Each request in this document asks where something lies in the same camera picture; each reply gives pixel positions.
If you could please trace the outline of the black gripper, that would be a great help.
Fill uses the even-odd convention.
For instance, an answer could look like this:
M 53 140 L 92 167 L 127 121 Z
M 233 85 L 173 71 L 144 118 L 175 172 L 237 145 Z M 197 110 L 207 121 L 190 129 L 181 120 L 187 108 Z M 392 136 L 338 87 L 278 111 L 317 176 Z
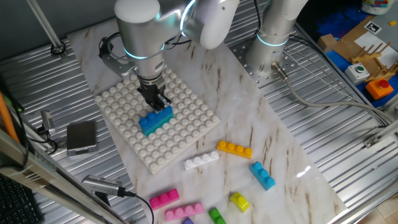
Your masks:
M 138 76 L 138 80 L 140 87 L 137 90 L 153 110 L 162 111 L 171 104 L 172 101 L 164 95 L 165 82 L 162 76 L 151 79 Z

